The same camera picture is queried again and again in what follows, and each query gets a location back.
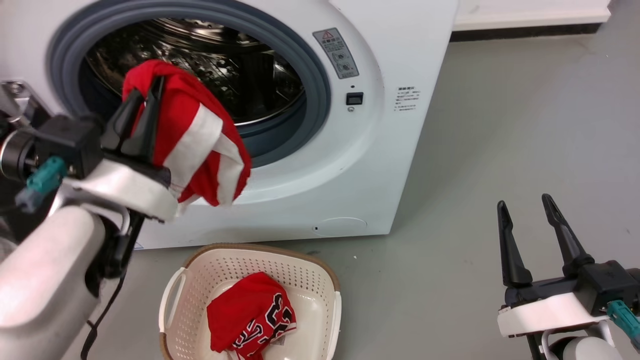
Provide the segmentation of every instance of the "metal bracket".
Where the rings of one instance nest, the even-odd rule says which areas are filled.
[[[53,215],[53,213],[55,213],[57,210],[68,205],[89,206],[93,212],[108,217],[110,220],[113,219],[111,218],[111,216],[109,216],[109,213],[105,213],[100,209],[116,213],[122,217],[120,225],[120,235],[125,236],[129,232],[131,217],[129,214],[129,210],[125,206],[93,195],[80,188],[74,188],[73,186],[65,183],[60,185],[60,187],[58,188],[56,197],[51,204],[51,208],[49,209],[48,217]]]
[[[611,331],[609,330],[609,324],[607,323],[607,320],[601,320],[598,323],[589,324],[588,326],[583,328],[545,330],[542,333],[540,353],[543,354],[547,360],[557,359],[556,355],[550,349],[549,335],[579,330],[584,330],[588,336],[603,339],[609,345],[611,345],[612,348],[616,347],[616,344],[613,342],[613,337],[611,336]]]
[[[10,116],[9,122],[16,128],[38,127],[43,121],[51,117],[44,108],[42,101],[35,95],[31,87],[21,81],[0,81],[0,110]],[[17,109],[4,107],[17,106]]]

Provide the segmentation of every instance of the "laundry basket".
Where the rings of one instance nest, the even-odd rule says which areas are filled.
[[[167,360],[209,360],[207,305],[238,280],[265,272],[287,291],[297,329],[262,355],[265,360],[330,360],[340,329],[342,300],[333,271],[297,252],[250,244],[214,244],[198,250],[178,269],[160,303],[160,345]]]

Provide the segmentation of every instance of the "washing machine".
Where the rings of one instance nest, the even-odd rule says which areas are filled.
[[[0,0],[0,81],[108,119],[128,69],[190,71],[252,155],[232,206],[148,221],[140,248],[388,234],[455,0]]]

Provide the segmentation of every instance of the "baseboard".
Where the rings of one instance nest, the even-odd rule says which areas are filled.
[[[572,24],[607,22],[611,12],[604,4],[589,8],[567,0],[557,0],[555,6],[542,6],[542,1],[461,0],[453,31],[535,28]]]
[[[494,40],[507,38],[552,37],[558,35],[593,34],[601,22],[592,24],[570,24],[553,26],[529,26],[526,28],[482,29],[453,31],[450,42]]]

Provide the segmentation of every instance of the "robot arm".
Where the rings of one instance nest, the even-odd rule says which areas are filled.
[[[123,279],[145,219],[174,218],[168,169],[151,165],[162,84],[131,137],[145,101],[135,91],[105,129],[63,115],[38,124],[3,104],[10,94],[0,98],[0,125],[13,126],[0,136],[0,170],[27,184],[17,203],[32,211],[52,183],[56,191],[49,216],[0,263],[3,356],[59,359],[99,303],[101,283]],[[47,167],[52,158],[63,166]]]
[[[550,195],[542,195],[547,220],[556,230],[564,277],[533,281],[513,237],[504,201],[498,228],[505,304],[498,314],[503,336],[526,336],[534,360],[622,360],[607,319],[621,327],[640,349],[640,270],[616,261],[596,264],[582,248]],[[587,336],[549,342],[549,335],[586,331]]]

